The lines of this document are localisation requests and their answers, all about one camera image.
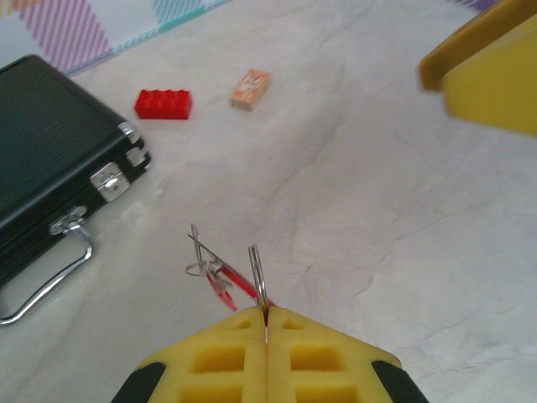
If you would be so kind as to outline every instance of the black briefcase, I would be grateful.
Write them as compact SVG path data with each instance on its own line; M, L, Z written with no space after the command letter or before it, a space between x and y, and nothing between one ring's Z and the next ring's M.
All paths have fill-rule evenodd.
M86 252L0 326L16 322L93 254L82 220L148 168L137 129L38 56L0 70L0 287L73 233Z

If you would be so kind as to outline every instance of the yellow block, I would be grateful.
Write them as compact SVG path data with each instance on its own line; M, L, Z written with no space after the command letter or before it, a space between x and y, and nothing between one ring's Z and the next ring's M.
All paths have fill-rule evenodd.
M145 359L112 403L426 403L392 354L292 311L241 311Z
M263 313L241 311L145 359L166 366L149 403L265 403L266 350Z
M421 86L440 91L444 75L537 14L537 0L504 0L478 15L420 63Z
M537 135L537 16L447 73L442 86L455 116Z
M268 317L268 403L392 403L372 363L392 354L281 308Z

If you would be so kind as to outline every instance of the metal wire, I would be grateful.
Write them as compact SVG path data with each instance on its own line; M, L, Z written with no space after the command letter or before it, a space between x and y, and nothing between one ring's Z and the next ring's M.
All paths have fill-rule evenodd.
M270 305L269 298L267 297L267 286L263 275L263 266L261 265L257 245L248 247L248 254L250 256L250 265L252 266L253 282L258 294L256 303L261 308L266 318L269 315Z
M190 228L192 230L192 239L194 239L194 241L197 241L198 236L200 235L197 226L192 224ZM222 262L217 258L213 257L213 260L203 260L203 256L201 254L201 247L197 242L194 242L194 248L196 248L197 262L186 267L186 274L192 275L194 277L206 276L207 273L216 273L222 267Z

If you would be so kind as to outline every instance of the white floor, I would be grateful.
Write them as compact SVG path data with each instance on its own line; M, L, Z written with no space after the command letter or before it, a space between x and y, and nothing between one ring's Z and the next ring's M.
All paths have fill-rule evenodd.
M537 141L447 117L415 75L472 15L234 0L78 75L154 168L90 221L83 272L0 329L0 401L110 401L143 357L228 315L184 273L191 222L246 275L256 243L277 303L396 354L431 402L534 401ZM274 84L245 113L227 98L251 67ZM142 88L190 89L190 120L138 121Z

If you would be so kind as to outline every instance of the black rubber pad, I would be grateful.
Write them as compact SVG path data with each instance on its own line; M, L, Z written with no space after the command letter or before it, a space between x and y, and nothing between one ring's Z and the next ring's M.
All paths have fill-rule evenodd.
M165 370L164 364L153 363L134 371L113 398L112 403L148 403Z
M375 361L372 366L394 403L429 403L418 386L401 368L384 361Z

